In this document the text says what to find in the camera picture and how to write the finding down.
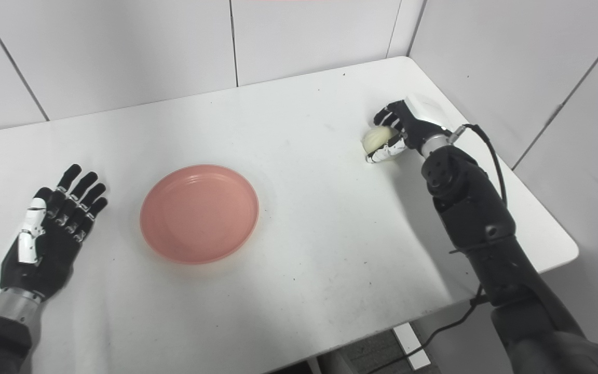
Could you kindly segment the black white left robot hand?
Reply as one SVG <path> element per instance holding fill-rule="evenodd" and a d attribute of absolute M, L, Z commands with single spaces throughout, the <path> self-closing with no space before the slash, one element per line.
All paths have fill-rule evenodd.
<path fill-rule="evenodd" d="M 72 164 L 54 189 L 36 192 L 2 260 L 0 289 L 21 289 L 47 301 L 66 285 L 83 242 L 108 204 L 97 173 L 80 173 L 81 166 Z"/>

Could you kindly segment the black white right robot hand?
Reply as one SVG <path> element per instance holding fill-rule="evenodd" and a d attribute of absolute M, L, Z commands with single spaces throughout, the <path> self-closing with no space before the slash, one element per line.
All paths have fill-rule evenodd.
<path fill-rule="evenodd" d="M 370 164 L 382 163 L 407 150 L 421 152 L 430 138 L 439 137 L 447 142 L 453 134 L 444 126 L 418 118 L 407 100 L 397 100 L 380 109 L 373 117 L 373 126 L 391 129 L 395 133 L 368 151 L 366 161 Z"/>

